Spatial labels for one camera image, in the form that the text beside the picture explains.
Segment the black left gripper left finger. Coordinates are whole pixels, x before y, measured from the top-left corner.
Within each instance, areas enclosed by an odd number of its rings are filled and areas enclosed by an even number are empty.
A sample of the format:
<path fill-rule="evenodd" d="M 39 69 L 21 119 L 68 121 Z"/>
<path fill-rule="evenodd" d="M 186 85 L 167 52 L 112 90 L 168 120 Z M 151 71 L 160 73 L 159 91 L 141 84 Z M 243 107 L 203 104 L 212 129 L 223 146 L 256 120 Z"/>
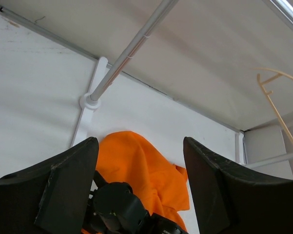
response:
<path fill-rule="evenodd" d="M 0 178 L 0 234 L 79 234 L 98 157 L 89 137 Z"/>

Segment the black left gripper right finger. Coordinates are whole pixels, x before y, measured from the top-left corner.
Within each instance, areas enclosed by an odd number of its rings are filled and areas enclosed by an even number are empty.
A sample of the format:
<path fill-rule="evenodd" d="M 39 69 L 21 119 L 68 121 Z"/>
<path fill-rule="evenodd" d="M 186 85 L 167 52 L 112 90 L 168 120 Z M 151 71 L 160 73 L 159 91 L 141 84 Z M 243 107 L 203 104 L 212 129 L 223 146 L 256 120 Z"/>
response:
<path fill-rule="evenodd" d="M 293 180 L 256 172 L 191 137 L 183 154 L 202 234 L 293 234 Z"/>

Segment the orange trousers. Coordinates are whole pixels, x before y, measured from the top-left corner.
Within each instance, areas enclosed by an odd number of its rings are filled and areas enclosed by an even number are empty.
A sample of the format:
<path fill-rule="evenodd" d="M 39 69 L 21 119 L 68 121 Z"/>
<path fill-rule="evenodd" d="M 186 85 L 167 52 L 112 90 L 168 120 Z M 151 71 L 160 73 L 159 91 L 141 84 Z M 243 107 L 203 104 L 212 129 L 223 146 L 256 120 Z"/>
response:
<path fill-rule="evenodd" d="M 109 134 L 98 160 L 84 234 L 185 234 L 189 210 L 186 169 L 171 164 L 144 137 Z"/>

